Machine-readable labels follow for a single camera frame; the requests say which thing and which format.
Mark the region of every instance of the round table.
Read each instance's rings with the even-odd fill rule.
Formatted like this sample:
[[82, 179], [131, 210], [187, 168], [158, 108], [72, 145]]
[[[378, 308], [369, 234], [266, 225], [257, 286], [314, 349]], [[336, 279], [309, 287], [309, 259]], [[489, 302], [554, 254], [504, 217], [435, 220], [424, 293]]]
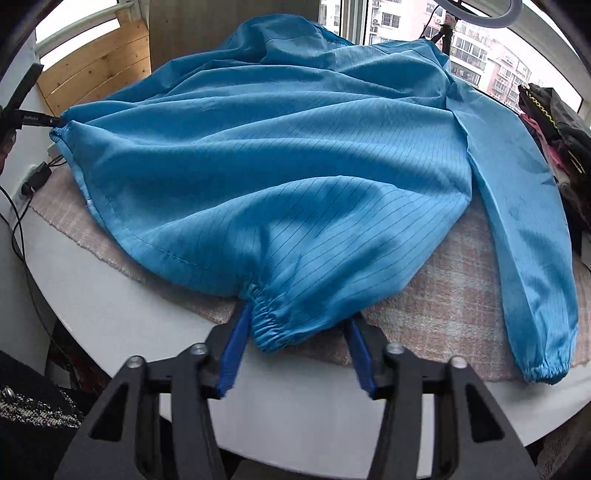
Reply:
[[[24, 219], [27, 262], [72, 336], [113, 376], [131, 355], [176, 356], [205, 340], [213, 324], [121, 274], [31, 211]], [[564, 423], [591, 398], [591, 365], [555, 386], [488, 382], [523, 444]], [[423, 396], [418, 476], [433, 457], [433, 402]], [[220, 447], [310, 475], [366, 478], [383, 401], [371, 401], [352, 368], [248, 345], [236, 385], [210, 409]], [[170, 398], [161, 402], [170, 418]]]

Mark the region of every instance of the beige checkered mat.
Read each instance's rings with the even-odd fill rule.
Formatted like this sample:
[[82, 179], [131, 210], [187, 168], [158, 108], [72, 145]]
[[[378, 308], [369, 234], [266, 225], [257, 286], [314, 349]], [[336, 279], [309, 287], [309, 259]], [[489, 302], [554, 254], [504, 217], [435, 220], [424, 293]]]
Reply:
[[[78, 245], [167, 300], [214, 323], [229, 318], [234, 299], [172, 286], [127, 256], [86, 210], [68, 166], [54, 172], [31, 206]], [[577, 257], [574, 274], [579, 337], [573, 365], [578, 365], [591, 359], [591, 274]], [[390, 341], [401, 342], [420, 357], [447, 361], [461, 355], [485, 380], [521, 378], [506, 337], [491, 230], [477, 195], [410, 284], [400, 294], [365, 309], [364, 314]], [[338, 329], [321, 332], [292, 350], [337, 364], [350, 363]]]

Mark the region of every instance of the sky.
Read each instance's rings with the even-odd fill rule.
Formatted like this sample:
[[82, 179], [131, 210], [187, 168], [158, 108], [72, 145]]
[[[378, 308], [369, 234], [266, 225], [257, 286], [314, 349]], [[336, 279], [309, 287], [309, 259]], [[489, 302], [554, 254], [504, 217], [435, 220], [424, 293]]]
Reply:
[[[116, 0], [63, 0], [62, 3], [37, 26], [37, 41], [47, 38], [58, 30], [86, 17], [87, 15], [112, 7], [116, 3]], [[566, 41], [566, 38], [555, 23], [552, 22], [545, 13], [538, 9], [531, 0], [523, 0], [523, 3], [526, 7], [531, 8], [537, 13]], [[87, 30], [83, 34], [72, 38], [48, 53], [41, 59], [41, 62], [46, 68], [49, 68], [51, 65], [82, 45], [116, 28], [119, 28], [119, 22], [117, 22], [117, 20], [111, 20], [98, 27]], [[581, 97], [548, 60], [508, 28], [489, 30], [489, 32], [492, 38], [496, 38], [507, 48], [512, 50], [513, 53], [515, 53], [532, 70], [532, 79], [542, 79], [543, 86], [553, 87], [565, 103], [575, 111], [578, 110], [581, 103]]]

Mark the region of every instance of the clothes stack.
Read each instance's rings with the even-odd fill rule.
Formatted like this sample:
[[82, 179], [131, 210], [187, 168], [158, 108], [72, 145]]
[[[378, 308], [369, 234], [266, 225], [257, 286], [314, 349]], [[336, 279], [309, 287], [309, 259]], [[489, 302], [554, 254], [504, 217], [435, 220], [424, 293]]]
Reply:
[[519, 87], [522, 122], [548, 162], [563, 200], [573, 250], [591, 232], [591, 130], [553, 88]]

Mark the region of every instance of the striped blue fabric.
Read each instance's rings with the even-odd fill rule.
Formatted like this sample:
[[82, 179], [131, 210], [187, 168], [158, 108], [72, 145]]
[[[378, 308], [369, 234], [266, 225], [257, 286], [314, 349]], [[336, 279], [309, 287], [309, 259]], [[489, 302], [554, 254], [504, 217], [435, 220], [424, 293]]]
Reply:
[[474, 178], [517, 364], [558, 381], [577, 303], [557, 189], [518, 118], [448, 62], [424, 40], [353, 46], [302, 17], [261, 17], [72, 107], [51, 137], [126, 252], [176, 284], [250, 300], [265, 351], [404, 288]]

